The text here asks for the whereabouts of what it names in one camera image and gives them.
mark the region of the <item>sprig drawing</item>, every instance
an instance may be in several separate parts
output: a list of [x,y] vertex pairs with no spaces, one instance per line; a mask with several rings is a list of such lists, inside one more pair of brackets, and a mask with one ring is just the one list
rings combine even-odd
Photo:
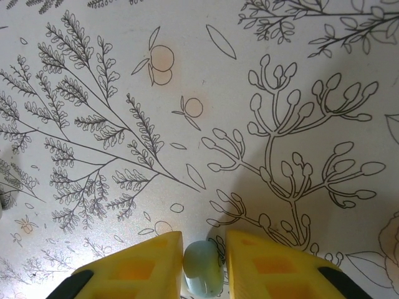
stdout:
[[[9,141],[15,140],[13,133],[2,130],[2,128],[4,129],[5,127],[5,125],[0,126],[0,136],[3,134],[5,139],[8,139]],[[17,148],[19,146],[19,141],[17,140],[13,146],[14,148]],[[0,177],[0,202],[3,209],[10,209],[17,205],[14,196],[14,193],[16,192],[27,194],[30,197],[34,197],[44,202],[34,192],[38,180],[28,175],[15,163],[8,164],[5,160],[0,159],[0,174],[2,175]]]
[[16,280],[17,282],[25,283],[29,285],[29,282],[26,282],[22,275],[17,272],[14,267],[10,264],[10,262],[2,257],[0,257],[0,279],[2,280]]
[[112,252],[112,248],[110,246],[96,244],[95,242],[90,241],[89,238],[85,238],[84,247],[90,247],[93,253],[93,260],[98,260],[106,257]]
[[[114,70],[116,60],[110,56],[113,45],[98,36],[97,45],[93,47],[90,36],[86,35],[85,29],[69,11],[65,12],[61,21],[66,32],[47,24],[46,36],[50,43],[41,42],[37,45],[43,70],[38,71],[34,78],[41,91],[35,90],[24,57],[18,57],[17,67],[11,66],[13,74],[0,70],[0,76],[11,89],[29,99],[24,108],[31,117],[43,122],[44,128],[37,127],[33,123],[35,119],[21,117],[16,101],[5,92],[0,93],[0,114],[4,120],[0,125],[0,133],[5,139],[14,142],[14,154],[25,152],[32,141],[31,136],[36,136],[43,139],[44,148],[52,155],[55,167],[50,176],[50,185],[57,189],[55,200],[64,205],[63,209],[52,213],[53,220],[65,232],[72,232],[79,222],[84,229],[91,229],[94,217],[101,220],[107,216],[106,209],[121,209],[118,220],[124,220],[132,215],[136,197],[157,177],[198,191],[164,167],[159,157],[164,141],[137,100],[129,93],[126,96],[127,108],[135,121],[124,120],[115,112],[114,106],[120,105],[115,96],[118,92],[115,82],[120,75]],[[89,74],[90,78],[83,80],[84,74]],[[71,121],[66,107],[76,107],[83,115]],[[67,134],[66,128],[70,130],[72,124],[89,133],[86,143],[82,142],[82,138],[75,139],[76,135]],[[47,126],[57,129],[57,133],[49,133],[45,129]],[[132,155],[126,157],[124,154],[115,154],[112,148],[120,146],[125,146]],[[101,154],[106,162],[97,163],[90,158],[80,158],[81,149]],[[123,193],[120,199],[105,204],[110,187],[104,175],[105,169],[111,168],[116,161],[123,161],[127,166],[125,169],[114,169],[115,175],[111,177],[115,184],[128,192]],[[85,174],[75,178],[69,176],[67,168],[84,166],[91,170],[83,170]],[[1,167],[2,173],[9,172],[7,164]],[[27,183],[32,183],[30,178],[24,184],[10,185],[16,191],[27,192],[35,197],[32,191],[34,186]]]
[[381,0],[381,6],[365,6],[365,0],[351,0],[352,11],[331,12],[329,0],[245,0],[238,24],[244,29],[255,29],[258,40],[276,40],[278,44],[290,43],[299,19],[339,18],[340,25],[324,24],[325,36],[309,41],[316,51],[308,57],[324,54],[332,57],[339,46],[352,53],[353,46],[360,44],[369,54],[372,41],[381,44],[397,44],[395,36],[399,28],[399,11],[389,4],[398,1]]
[[[366,113],[356,114],[356,111],[378,90],[378,82],[372,82],[364,86],[356,82],[348,86],[342,95],[335,90],[343,85],[342,75],[337,73],[326,82],[317,80],[312,87],[313,102],[303,103],[302,93],[298,89],[289,92],[283,102],[281,92],[285,91],[292,82],[296,72],[296,63],[288,67],[278,65],[270,75],[270,56],[267,54],[260,61],[259,73],[250,70],[248,74],[249,83],[265,93],[270,98],[271,116],[265,117],[261,110],[265,105],[265,96],[255,93],[252,96],[249,107],[254,114],[254,121],[247,125],[248,133],[265,139],[264,162],[260,166],[249,164],[245,159],[246,143],[243,134],[235,129],[233,134],[214,128],[214,138],[203,137],[203,144],[210,150],[219,151],[231,160],[231,164],[221,165],[209,163],[208,167],[214,172],[234,171],[239,167],[259,176],[261,181],[268,186],[276,198],[284,201],[287,208],[291,210],[292,218],[281,220],[280,225],[283,232],[279,232],[272,225],[271,217],[260,213],[257,219],[247,215],[245,200],[236,193],[226,194],[222,190],[217,191],[220,203],[210,201],[211,206],[217,212],[227,216],[226,221],[208,219],[208,224],[219,227],[230,225],[240,220],[245,220],[260,229],[276,242],[296,247],[300,250],[308,248],[310,243],[310,217],[298,211],[300,200],[309,194],[325,189],[332,202],[342,209],[350,209],[356,206],[354,199],[371,199],[376,193],[371,190],[361,189],[355,192],[342,191],[341,183],[359,178],[371,176],[385,169],[385,165],[379,162],[366,162],[357,166],[355,160],[346,158],[354,147],[354,143],[346,141],[337,144],[331,151],[329,158],[324,164],[322,172],[317,174],[309,161],[304,161],[302,155],[297,151],[292,152],[291,161],[281,161],[278,171],[273,169],[273,151],[276,151],[279,139],[289,135],[298,134],[311,130],[331,118],[347,121],[370,121],[372,116]],[[331,106],[331,98],[334,97],[336,105]],[[285,107],[283,117],[277,111]]]
[[[116,2],[117,0],[91,0],[87,3],[87,6],[90,8],[101,8],[101,7],[105,7],[108,4],[111,4],[113,2]],[[143,2],[144,0],[127,0],[130,5],[134,5],[140,2]]]
[[[41,8],[39,9],[39,14],[43,14],[47,12],[53,5],[55,8],[59,7],[64,0],[26,0],[26,6],[32,7],[38,4],[41,4]],[[18,3],[18,0],[9,0],[6,8],[11,9]]]

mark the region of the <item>orange fruit drawing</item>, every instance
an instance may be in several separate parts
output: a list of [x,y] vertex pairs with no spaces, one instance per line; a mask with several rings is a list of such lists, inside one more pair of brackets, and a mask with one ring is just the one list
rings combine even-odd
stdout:
[[153,75],[153,81],[158,85],[168,84],[172,79],[171,70],[167,70],[166,72],[160,72],[159,70],[152,68],[152,75]]
[[172,50],[164,45],[156,45],[151,50],[151,64],[160,72],[170,70],[175,63],[175,55]]
[[185,105],[185,112],[193,118],[199,117],[204,111],[204,106],[197,98],[189,98]]

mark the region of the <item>floral patterned paper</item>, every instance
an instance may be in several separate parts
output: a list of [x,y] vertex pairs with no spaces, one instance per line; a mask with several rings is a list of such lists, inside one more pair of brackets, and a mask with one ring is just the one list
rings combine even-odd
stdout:
[[172,230],[225,263],[232,228],[399,298],[397,0],[0,11],[0,299]]

